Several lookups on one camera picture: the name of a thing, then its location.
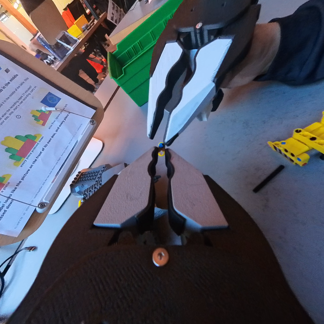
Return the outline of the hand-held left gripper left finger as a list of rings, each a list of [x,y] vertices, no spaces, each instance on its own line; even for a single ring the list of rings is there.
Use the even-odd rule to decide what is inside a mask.
[[[152,225],[155,209],[157,147],[150,148],[118,175],[94,225],[115,229],[136,226],[145,232]]]

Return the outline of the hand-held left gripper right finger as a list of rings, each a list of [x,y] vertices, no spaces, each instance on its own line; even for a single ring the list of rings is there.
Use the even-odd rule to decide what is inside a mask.
[[[172,230],[186,232],[228,227],[202,172],[171,149],[165,149],[168,176],[168,218]]]

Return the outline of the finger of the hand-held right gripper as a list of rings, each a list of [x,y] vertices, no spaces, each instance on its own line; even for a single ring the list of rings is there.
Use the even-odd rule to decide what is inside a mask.
[[[183,87],[180,102],[169,114],[164,136],[166,146],[170,146],[211,103],[216,95],[215,76],[232,41],[233,38],[217,38],[195,53],[194,72]]]
[[[167,43],[149,80],[147,135],[154,139],[172,99],[173,89],[184,73],[184,52],[178,42]]]

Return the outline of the yellow toy brick assembly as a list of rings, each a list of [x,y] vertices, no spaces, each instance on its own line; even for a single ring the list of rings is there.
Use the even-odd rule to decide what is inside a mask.
[[[313,123],[305,128],[294,129],[292,137],[271,142],[269,147],[284,156],[294,165],[305,166],[310,159],[308,152],[315,150],[324,160],[324,112],[320,122]]]

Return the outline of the person's right forearm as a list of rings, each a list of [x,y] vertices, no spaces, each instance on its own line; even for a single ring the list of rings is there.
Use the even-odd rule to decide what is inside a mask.
[[[269,23],[280,26],[278,52],[267,73],[255,81],[278,81],[290,86],[324,78],[324,1],[310,0],[291,15]]]

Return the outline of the grey desk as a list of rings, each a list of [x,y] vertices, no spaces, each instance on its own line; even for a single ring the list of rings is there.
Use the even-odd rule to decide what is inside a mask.
[[[120,87],[96,135],[99,164],[131,164],[154,140],[148,105]],[[323,160],[304,167],[268,141],[320,122],[323,80],[250,82],[224,89],[208,121],[193,120],[169,149],[200,170],[228,227],[177,235],[168,218],[168,176],[159,157],[155,202],[163,216],[144,234],[93,223],[117,175],[78,208],[70,195],[19,243],[1,293],[7,323],[323,323]],[[278,166],[259,192],[252,190]]]

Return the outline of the person's right hand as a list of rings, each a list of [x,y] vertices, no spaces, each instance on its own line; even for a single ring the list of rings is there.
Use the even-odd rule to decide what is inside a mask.
[[[228,72],[221,88],[244,86],[264,75],[278,52],[280,39],[281,29],[278,22],[257,24],[248,54]]]

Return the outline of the green plastic bin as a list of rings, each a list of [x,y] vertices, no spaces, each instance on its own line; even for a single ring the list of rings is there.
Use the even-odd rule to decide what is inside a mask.
[[[108,53],[109,76],[141,107],[148,102],[152,52],[168,20],[182,3],[169,0]]]

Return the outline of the grey yellow toy brick vehicle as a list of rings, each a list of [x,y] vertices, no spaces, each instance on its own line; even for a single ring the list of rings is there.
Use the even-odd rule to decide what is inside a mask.
[[[79,206],[98,191],[112,176],[118,175],[127,163],[112,167],[110,164],[85,168],[77,173],[70,184],[71,194],[78,197]]]

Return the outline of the orange safety vest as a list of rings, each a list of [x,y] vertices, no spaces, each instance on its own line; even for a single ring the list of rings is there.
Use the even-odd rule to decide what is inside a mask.
[[[98,58],[87,58],[87,61],[91,64],[91,66],[99,73],[106,73],[106,66],[103,61]]]

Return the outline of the wood-edged grey table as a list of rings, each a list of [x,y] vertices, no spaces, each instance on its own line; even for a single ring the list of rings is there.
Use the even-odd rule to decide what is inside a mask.
[[[109,36],[111,45],[108,54],[127,57],[139,55],[152,44],[167,25],[182,1],[136,1]]]

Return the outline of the black brick axle rod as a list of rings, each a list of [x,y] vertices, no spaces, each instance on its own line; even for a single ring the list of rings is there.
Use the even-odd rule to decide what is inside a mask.
[[[272,181],[282,170],[284,170],[285,166],[278,166],[273,172],[271,172],[264,180],[262,180],[252,191],[254,193],[259,192],[262,188],[264,188],[270,181]]]

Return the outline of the white printed sign card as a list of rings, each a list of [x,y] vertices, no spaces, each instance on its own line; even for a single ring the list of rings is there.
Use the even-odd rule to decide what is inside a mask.
[[[107,20],[117,26],[124,18],[125,13],[114,1],[108,0]]]

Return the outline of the yellow storage box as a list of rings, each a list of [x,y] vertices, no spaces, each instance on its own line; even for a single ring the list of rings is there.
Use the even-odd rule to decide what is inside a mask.
[[[81,15],[74,24],[67,30],[73,37],[79,38],[88,27],[88,21],[85,15]]]

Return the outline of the printed instruction sheet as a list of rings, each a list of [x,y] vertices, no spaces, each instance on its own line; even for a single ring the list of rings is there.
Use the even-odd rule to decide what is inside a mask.
[[[1,55],[0,231],[17,237],[95,110]]]

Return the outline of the clear acrylic box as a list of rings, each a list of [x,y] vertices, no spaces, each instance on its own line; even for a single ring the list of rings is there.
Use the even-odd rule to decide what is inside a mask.
[[[69,34],[67,31],[62,30],[55,38],[55,45],[64,46],[68,51],[75,49],[76,45],[79,43],[79,39]]]

